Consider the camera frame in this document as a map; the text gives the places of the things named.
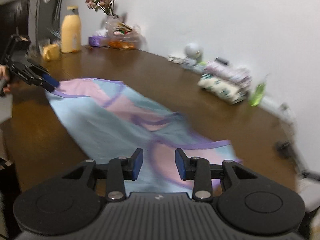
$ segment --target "tissue box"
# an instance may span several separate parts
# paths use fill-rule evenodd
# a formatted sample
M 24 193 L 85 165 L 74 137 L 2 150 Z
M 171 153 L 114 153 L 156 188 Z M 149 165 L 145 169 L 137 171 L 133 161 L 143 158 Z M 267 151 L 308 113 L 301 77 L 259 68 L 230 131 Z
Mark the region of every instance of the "tissue box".
M 88 44 L 92 47 L 106 47 L 108 46 L 108 38 L 103 36 L 92 36 L 89 37 Z

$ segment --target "green bottle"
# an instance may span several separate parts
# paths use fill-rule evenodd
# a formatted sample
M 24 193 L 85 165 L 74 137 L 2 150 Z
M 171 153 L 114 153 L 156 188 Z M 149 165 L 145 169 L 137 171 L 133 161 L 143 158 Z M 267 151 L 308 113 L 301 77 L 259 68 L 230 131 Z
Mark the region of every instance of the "green bottle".
M 263 79 L 262 82 L 260 82 L 258 84 L 258 86 L 256 87 L 255 92 L 253 93 L 253 95 L 251 96 L 251 99 L 249 101 L 250 106 L 257 106 L 258 104 L 260 104 L 261 99 L 264 96 L 264 91 L 267 85 L 267 76 Z

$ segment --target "yellow bottle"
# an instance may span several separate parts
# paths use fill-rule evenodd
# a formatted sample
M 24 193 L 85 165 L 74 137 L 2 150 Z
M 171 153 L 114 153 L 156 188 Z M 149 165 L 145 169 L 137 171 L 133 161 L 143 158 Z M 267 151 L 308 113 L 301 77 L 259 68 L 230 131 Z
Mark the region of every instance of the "yellow bottle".
M 61 52 L 81 50 L 81 21 L 78 6 L 68 6 L 68 14 L 61 26 Z

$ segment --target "brown table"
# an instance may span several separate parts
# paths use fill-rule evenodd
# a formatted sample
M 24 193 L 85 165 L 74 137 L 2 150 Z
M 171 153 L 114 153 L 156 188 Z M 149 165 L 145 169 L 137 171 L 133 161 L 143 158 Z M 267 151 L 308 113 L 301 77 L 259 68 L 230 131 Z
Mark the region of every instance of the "brown table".
M 121 80 L 142 95 L 188 118 L 214 141 L 230 139 L 248 168 L 294 189 L 294 166 L 273 145 L 284 139 L 278 120 L 258 107 L 230 106 L 197 87 L 199 75 L 139 50 L 83 48 L 43 64 L 58 80 L 96 77 Z M 1 125 L 22 191 L 86 159 L 51 109 L 44 90 L 22 85 L 14 92 L 12 119 Z

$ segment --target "dark door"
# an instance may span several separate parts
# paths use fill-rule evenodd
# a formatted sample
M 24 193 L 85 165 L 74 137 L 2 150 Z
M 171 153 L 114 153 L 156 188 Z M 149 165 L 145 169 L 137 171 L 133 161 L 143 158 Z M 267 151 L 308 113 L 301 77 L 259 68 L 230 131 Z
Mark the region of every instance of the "dark door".
M 0 5 L 0 57 L 11 34 L 28 35 L 30 0 L 15 0 Z

